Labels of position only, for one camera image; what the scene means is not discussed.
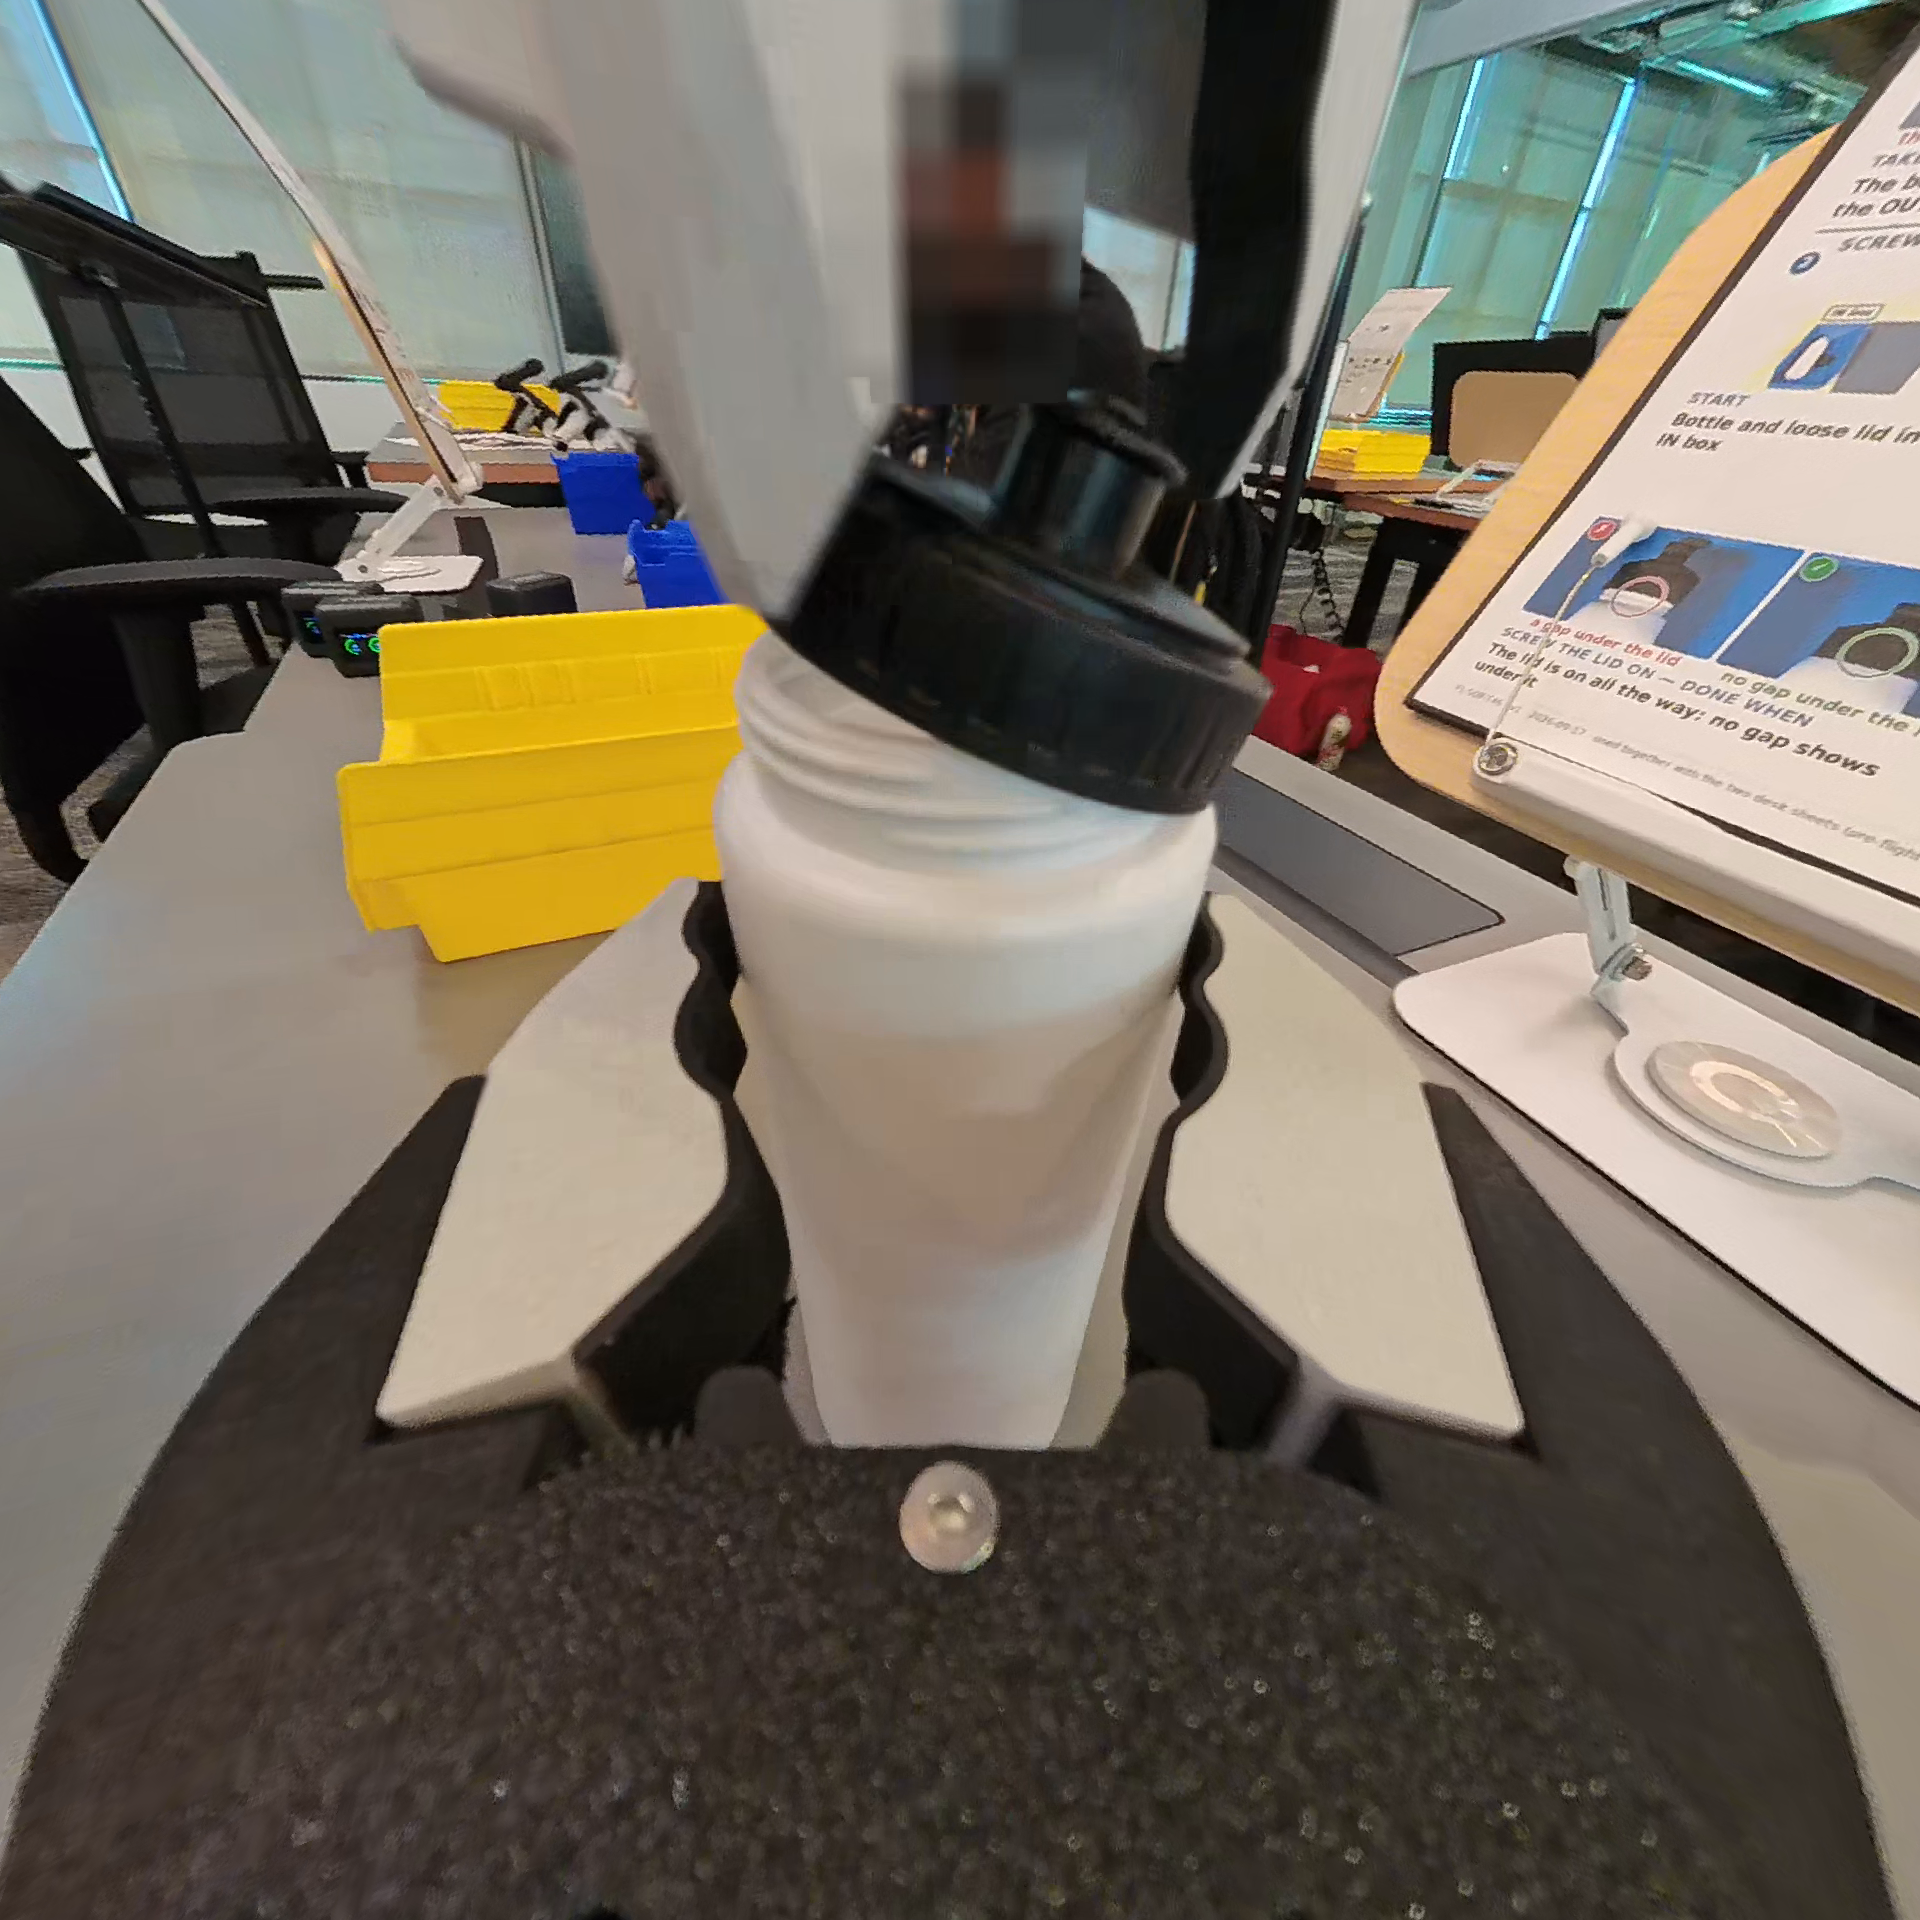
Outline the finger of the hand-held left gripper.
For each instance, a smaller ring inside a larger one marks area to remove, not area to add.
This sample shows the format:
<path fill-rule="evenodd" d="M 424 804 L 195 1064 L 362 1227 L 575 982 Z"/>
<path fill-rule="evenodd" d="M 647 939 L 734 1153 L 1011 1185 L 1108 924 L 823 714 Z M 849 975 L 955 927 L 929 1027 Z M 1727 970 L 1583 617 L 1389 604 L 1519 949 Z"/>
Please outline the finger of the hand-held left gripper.
<path fill-rule="evenodd" d="M 1187 144 L 1191 282 L 1165 439 L 1230 491 L 1320 338 L 1415 4 L 1209 1 Z"/>
<path fill-rule="evenodd" d="M 894 9 L 395 1 L 443 104 L 572 173 L 719 585 L 788 611 L 901 398 Z"/>

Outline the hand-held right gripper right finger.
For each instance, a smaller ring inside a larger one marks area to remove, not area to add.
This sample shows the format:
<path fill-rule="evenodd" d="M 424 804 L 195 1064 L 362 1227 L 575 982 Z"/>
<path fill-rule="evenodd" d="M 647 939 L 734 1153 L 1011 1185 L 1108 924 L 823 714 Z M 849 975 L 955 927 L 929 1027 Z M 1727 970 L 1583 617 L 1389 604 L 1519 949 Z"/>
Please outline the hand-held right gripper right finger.
<path fill-rule="evenodd" d="M 1341 1415 L 1525 1428 L 1428 1087 L 1379 1015 L 1214 892 L 1126 1262 L 1127 1361 L 1211 1435 L 1304 1465 Z"/>

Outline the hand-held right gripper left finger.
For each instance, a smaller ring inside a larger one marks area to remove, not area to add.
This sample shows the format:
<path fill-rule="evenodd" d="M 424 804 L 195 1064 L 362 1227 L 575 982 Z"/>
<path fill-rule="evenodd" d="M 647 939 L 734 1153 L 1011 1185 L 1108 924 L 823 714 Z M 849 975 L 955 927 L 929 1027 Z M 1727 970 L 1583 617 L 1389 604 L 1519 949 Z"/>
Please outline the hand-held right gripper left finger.
<path fill-rule="evenodd" d="M 375 1415 L 429 1428 L 556 1404 L 679 1428 L 786 1352 L 782 1204 L 741 1112 L 733 927 L 672 882 L 487 1070 Z"/>

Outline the yellow plastic bin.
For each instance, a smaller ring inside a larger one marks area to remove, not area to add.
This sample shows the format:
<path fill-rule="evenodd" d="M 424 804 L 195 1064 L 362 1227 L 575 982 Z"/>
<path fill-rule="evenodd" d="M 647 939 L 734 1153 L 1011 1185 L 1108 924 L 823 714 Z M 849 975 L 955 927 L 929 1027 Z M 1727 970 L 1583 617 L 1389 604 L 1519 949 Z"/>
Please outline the yellow plastic bin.
<path fill-rule="evenodd" d="M 751 608 L 397 622 L 378 755 L 339 769 L 347 899 L 443 963 L 610 933 L 719 882 Z"/>

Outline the white plastic bottle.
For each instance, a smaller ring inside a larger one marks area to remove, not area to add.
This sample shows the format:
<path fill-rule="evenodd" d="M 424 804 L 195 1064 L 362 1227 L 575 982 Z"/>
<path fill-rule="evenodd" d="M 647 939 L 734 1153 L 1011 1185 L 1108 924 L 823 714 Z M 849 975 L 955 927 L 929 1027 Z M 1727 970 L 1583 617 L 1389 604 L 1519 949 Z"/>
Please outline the white plastic bottle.
<path fill-rule="evenodd" d="M 1068 1411 L 1216 815 L 1072 796 L 782 635 L 712 833 L 825 1436 L 1043 1448 Z"/>

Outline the black bottle lid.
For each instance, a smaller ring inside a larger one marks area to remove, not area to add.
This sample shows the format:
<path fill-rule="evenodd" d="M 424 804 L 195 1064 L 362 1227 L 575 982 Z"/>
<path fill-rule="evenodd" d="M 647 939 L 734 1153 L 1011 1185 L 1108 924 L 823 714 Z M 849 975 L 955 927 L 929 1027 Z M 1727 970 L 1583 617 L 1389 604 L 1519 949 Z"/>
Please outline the black bottle lid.
<path fill-rule="evenodd" d="M 1182 481 L 1139 409 L 1097 392 L 1027 409 L 992 489 L 874 453 L 770 625 L 950 750 L 1090 803 L 1199 811 L 1270 687 L 1137 560 Z"/>

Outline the small document stand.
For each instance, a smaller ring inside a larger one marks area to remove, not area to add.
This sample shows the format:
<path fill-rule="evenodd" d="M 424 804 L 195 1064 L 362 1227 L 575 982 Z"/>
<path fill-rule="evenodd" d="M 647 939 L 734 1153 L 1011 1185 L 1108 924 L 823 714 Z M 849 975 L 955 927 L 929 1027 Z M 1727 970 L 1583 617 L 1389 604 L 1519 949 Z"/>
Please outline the small document stand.
<path fill-rule="evenodd" d="M 1379 414 L 1415 331 L 1452 295 L 1445 283 L 1397 285 L 1384 292 L 1346 338 L 1331 418 L 1359 423 Z"/>

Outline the small blue bin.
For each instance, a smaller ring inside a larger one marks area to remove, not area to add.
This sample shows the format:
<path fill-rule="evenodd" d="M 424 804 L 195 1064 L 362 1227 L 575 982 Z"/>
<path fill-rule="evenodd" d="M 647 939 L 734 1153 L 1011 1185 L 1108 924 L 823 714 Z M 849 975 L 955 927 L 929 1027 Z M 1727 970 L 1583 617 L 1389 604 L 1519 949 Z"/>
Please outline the small blue bin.
<path fill-rule="evenodd" d="M 633 450 L 575 446 L 555 454 L 570 528 L 583 537 L 625 537 L 655 511 Z"/>
<path fill-rule="evenodd" d="M 633 518 L 625 537 L 624 579 L 648 611 L 726 604 L 706 553 L 685 517 Z"/>

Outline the clear document stand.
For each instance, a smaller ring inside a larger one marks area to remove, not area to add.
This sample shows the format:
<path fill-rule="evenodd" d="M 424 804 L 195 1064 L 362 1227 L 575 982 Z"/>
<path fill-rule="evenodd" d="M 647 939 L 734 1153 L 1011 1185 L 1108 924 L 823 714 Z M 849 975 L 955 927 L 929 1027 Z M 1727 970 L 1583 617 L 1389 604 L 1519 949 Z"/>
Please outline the clear document stand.
<path fill-rule="evenodd" d="M 159 1 L 141 1 L 141 9 L 179 52 L 179 60 L 204 85 L 223 118 L 252 144 L 252 152 L 301 214 L 311 235 L 314 257 L 327 283 L 347 313 L 372 365 L 380 371 L 403 423 L 411 427 L 422 454 L 424 481 L 411 492 L 405 492 L 402 506 L 386 515 L 370 539 L 337 564 L 339 576 L 347 582 L 373 582 L 392 592 L 451 595 L 467 590 L 478 576 L 478 557 L 463 551 L 443 557 L 407 557 L 403 553 L 403 547 L 436 515 L 472 503 L 483 486 L 483 474 L 452 437 L 443 411 L 426 394 L 424 380 L 409 362 L 384 304 L 375 296 L 370 269 L 349 250 L 346 232 L 331 217 L 319 195 L 301 179 L 261 119 L 194 46 L 172 13 Z"/>

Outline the red bag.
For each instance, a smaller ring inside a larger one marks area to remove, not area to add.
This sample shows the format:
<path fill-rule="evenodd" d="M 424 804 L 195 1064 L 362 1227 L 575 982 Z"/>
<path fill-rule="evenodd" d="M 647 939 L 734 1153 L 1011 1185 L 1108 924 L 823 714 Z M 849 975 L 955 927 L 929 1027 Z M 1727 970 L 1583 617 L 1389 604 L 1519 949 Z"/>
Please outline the red bag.
<path fill-rule="evenodd" d="M 1373 732 L 1379 665 L 1362 647 L 1273 622 L 1259 656 L 1269 698 L 1250 736 L 1320 771 L 1336 771 Z"/>

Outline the small black device green light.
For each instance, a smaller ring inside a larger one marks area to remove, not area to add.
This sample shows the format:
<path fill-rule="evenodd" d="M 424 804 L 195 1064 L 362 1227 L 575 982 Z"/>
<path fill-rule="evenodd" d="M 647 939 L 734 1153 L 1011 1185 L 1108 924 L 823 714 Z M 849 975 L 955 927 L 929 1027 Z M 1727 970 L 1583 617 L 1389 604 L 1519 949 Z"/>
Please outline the small black device green light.
<path fill-rule="evenodd" d="M 301 651 L 314 660 L 329 658 L 329 642 L 317 625 L 317 611 L 339 598 L 367 598 L 364 582 L 352 582 L 337 576 L 319 580 L 287 582 L 282 586 L 278 601 L 283 614 L 285 633 L 299 642 Z"/>
<path fill-rule="evenodd" d="M 329 595 L 311 613 L 311 628 L 325 660 L 344 676 L 378 676 L 382 633 L 424 618 L 413 595 L 346 594 Z"/>

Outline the black mesh office chair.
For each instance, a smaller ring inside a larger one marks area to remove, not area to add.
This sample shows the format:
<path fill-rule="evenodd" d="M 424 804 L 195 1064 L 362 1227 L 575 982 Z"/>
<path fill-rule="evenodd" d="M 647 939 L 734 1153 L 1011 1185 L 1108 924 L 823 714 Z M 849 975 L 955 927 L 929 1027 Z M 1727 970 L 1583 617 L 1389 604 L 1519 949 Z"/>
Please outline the black mesh office chair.
<path fill-rule="evenodd" d="M 237 732 L 287 635 L 282 594 L 331 574 L 397 492 L 334 454 L 250 252 L 207 255 L 51 183 L 2 191 L 83 420 L 83 453 L 3 387 L 2 781 L 22 850 L 83 870 L 64 809 L 142 744 L 88 809 L 96 838 L 171 750 Z"/>

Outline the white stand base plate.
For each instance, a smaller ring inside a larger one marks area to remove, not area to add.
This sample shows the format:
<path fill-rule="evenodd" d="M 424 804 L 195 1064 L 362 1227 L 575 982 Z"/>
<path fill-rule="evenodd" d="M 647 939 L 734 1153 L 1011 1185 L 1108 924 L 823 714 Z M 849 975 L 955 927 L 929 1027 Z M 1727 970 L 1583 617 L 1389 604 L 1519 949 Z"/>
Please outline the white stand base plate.
<path fill-rule="evenodd" d="M 1406 975 L 1401 1021 L 1453 1067 L 1722 1264 L 1836 1355 L 1918 1403 L 1916 1071 L 1805 1033 L 1657 961 L 1616 1010 L 1575 933 Z M 1662 1090 L 1662 1045 L 1742 1056 L 1836 1116 L 1792 1157 L 1703 1126 Z"/>

